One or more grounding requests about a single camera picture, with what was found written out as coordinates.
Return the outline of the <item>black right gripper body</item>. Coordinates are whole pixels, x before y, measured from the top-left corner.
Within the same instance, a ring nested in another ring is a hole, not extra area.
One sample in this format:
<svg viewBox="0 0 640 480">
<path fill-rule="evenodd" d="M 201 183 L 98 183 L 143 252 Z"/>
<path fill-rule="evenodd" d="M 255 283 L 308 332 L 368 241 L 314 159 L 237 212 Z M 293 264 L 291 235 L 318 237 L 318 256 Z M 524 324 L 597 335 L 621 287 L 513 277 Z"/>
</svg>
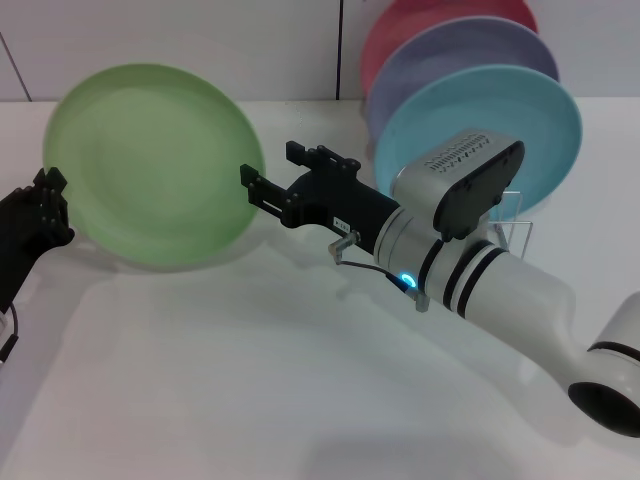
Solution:
<svg viewBox="0 0 640 480">
<path fill-rule="evenodd" d="M 398 203 L 361 183 L 342 168 L 310 170 L 284 194 L 282 224 L 291 229 L 323 226 L 346 236 L 357 231 L 361 245 L 373 245 Z"/>
</svg>

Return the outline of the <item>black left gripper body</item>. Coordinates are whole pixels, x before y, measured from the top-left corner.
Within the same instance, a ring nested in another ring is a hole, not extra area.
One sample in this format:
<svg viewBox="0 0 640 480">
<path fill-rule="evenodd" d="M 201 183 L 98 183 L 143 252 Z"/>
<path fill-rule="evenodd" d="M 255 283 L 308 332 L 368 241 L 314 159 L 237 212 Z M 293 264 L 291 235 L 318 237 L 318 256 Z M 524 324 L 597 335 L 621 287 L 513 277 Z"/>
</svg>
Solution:
<svg viewBox="0 0 640 480">
<path fill-rule="evenodd" d="M 26 187 L 1 201 L 1 312 L 6 313 L 38 259 L 75 237 L 67 202 L 53 187 Z"/>
</svg>

